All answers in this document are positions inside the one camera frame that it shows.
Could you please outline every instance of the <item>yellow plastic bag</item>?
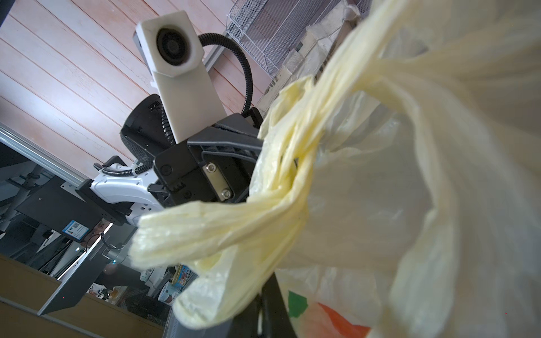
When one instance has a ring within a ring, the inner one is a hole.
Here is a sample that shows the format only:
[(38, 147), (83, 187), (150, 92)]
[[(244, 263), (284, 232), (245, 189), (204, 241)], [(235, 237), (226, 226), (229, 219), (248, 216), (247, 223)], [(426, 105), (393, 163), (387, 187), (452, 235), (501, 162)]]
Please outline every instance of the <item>yellow plastic bag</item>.
[(131, 258), (200, 275), (191, 328), (276, 270), (369, 337), (537, 336), (540, 89), (539, 1), (375, 3), (273, 103), (247, 202), (149, 215)]

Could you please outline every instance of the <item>wooden wall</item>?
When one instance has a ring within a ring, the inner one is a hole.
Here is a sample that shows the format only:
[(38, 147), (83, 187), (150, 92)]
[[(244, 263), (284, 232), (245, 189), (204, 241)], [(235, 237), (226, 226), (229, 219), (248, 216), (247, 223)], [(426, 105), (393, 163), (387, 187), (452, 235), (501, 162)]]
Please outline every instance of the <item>wooden wall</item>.
[(28, 312), (1, 302), (0, 316), (2, 317), (2, 336), (4, 338), (88, 338), (86, 334), (50, 322), (42, 317), (29, 314)]
[[(132, 40), (136, 24), (185, 10), (198, 34), (222, 33), (233, 2), (16, 0), (0, 28), (0, 123), (90, 178), (94, 162), (132, 161), (118, 133), (156, 92)], [(256, 103), (271, 79), (248, 58)], [(226, 112), (239, 112), (245, 80), (235, 56), (226, 51), (209, 75)]]

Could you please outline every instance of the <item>screw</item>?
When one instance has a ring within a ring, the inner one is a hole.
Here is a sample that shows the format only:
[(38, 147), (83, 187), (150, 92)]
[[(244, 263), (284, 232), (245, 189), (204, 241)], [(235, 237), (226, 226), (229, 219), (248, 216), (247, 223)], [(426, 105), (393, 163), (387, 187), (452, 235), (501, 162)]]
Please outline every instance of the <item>screw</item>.
[(171, 175), (171, 173), (173, 172), (173, 169), (171, 168), (170, 165), (164, 164), (164, 165), (162, 165), (162, 167), (160, 168), (160, 172), (161, 172), (162, 175), (164, 175), (164, 176), (169, 176), (169, 175)]
[(207, 167), (206, 167), (205, 169), (207, 169), (207, 171), (208, 171), (209, 173), (213, 173), (213, 172), (216, 171), (216, 164), (214, 164), (214, 163), (209, 163), (209, 164), (207, 164)]
[(226, 200), (230, 199), (231, 198), (231, 190), (229, 190), (228, 188), (222, 190), (222, 196)]

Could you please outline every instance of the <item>cable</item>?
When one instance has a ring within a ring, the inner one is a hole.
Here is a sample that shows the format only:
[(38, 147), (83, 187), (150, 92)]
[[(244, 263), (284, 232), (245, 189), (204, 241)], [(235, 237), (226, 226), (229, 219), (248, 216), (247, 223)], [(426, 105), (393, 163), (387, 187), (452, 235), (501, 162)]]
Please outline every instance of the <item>cable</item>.
[(171, 126), (169, 125), (169, 120), (167, 119), (166, 110), (163, 107), (163, 104), (161, 106), (162, 106), (161, 109), (162, 109), (162, 128), (163, 128), (163, 132), (166, 135), (167, 141), (169, 141), (169, 143), (171, 145), (176, 145), (175, 137), (173, 136), (173, 131), (171, 130)]
[(235, 54), (236, 58), (239, 60), (242, 70), (244, 71), (244, 77), (246, 79), (246, 99), (244, 101), (244, 108), (242, 112), (248, 111), (252, 105), (252, 95), (254, 92), (254, 82), (252, 79), (252, 70), (250, 69), (250, 63), (246, 59), (246, 55), (242, 52), (242, 49), (237, 45), (236, 42), (230, 38), (217, 34), (217, 33), (205, 33), (198, 36), (199, 41), (203, 47), (216, 44), (222, 47), (229, 49)]
[(87, 252), (88, 251), (88, 244), (90, 243), (90, 240), (96, 236), (100, 236), (101, 233), (98, 233), (98, 234), (93, 234), (88, 240), (87, 240), (87, 245), (84, 246), (84, 252)]
[(99, 163), (94, 163), (94, 168), (97, 170), (101, 170), (102, 173), (107, 174), (109, 176), (115, 176), (115, 177), (128, 177), (128, 176), (134, 176), (144, 173), (147, 170), (152, 169), (151, 167), (148, 167), (146, 165), (141, 165), (135, 170), (129, 169), (129, 170), (113, 170), (109, 169), (107, 167), (104, 167), (100, 165)]
[(102, 237), (103, 244), (105, 244), (109, 249), (122, 249), (122, 248), (124, 247), (124, 245), (121, 246), (121, 247), (116, 247), (116, 246), (114, 246), (114, 245), (112, 245), (112, 244), (108, 244), (108, 243), (105, 241), (105, 238), (103, 237), (104, 233), (100, 233), (100, 234), (101, 234), (101, 237)]

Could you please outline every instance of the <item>metal wire rack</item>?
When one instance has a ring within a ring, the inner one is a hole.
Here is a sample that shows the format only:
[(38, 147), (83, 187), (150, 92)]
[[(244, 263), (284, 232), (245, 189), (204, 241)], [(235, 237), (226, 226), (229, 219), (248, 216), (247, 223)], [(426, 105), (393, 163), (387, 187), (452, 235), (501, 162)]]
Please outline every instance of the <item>metal wire rack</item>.
[[(372, 0), (348, 0), (364, 18)], [(323, 19), (340, 0), (237, 0), (227, 32), (274, 77), (307, 26)]]

